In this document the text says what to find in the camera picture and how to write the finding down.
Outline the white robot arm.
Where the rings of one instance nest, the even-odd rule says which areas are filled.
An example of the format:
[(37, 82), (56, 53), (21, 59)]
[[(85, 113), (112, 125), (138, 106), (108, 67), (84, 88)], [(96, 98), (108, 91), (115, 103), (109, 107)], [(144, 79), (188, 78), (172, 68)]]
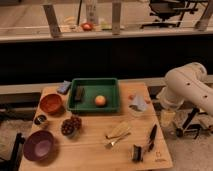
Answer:
[(198, 62), (169, 70), (164, 77), (165, 86), (157, 95), (161, 106), (177, 110), (188, 100), (213, 116), (213, 89), (204, 83), (206, 77), (206, 68)]

